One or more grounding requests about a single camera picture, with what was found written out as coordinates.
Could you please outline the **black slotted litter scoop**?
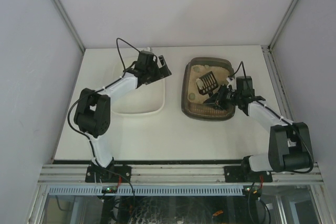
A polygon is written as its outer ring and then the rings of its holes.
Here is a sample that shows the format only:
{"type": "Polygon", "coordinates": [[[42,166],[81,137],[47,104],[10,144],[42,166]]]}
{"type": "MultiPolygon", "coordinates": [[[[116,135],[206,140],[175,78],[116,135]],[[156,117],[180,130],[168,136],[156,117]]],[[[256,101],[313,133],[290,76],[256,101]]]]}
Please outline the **black slotted litter scoop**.
{"type": "Polygon", "coordinates": [[[198,79],[201,79],[203,82],[203,89],[199,89],[197,87],[199,94],[209,95],[211,97],[214,93],[214,90],[219,86],[213,72],[210,71],[207,74],[199,77],[198,79]]]}

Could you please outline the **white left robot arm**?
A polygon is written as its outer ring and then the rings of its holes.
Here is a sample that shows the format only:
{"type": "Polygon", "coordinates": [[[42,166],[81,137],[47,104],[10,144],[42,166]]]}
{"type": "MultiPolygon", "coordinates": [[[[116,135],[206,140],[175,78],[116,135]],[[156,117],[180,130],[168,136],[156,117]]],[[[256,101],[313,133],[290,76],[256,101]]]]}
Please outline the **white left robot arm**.
{"type": "Polygon", "coordinates": [[[111,106],[143,85],[171,75],[163,55],[139,51],[137,60],[123,69],[121,76],[98,90],[84,88],[67,114],[69,127],[84,136],[92,152],[91,162],[101,173],[114,174],[114,157],[106,137],[111,124],[111,106]]]}

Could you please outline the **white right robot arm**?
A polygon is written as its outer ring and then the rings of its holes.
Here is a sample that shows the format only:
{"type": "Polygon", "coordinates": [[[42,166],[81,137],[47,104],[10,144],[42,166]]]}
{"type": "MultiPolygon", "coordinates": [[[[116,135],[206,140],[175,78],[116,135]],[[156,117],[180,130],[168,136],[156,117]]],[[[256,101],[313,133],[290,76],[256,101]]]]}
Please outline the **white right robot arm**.
{"type": "Polygon", "coordinates": [[[250,76],[237,77],[235,82],[235,89],[231,84],[224,84],[204,103],[217,110],[236,106],[269,133],[266,154],[243,158],[241,169],[244,176],[250,178],[267,172],[311,172],[314,158],[308,126],[287,119],[269,107],[265,98],[255,94],[250,76]]]}

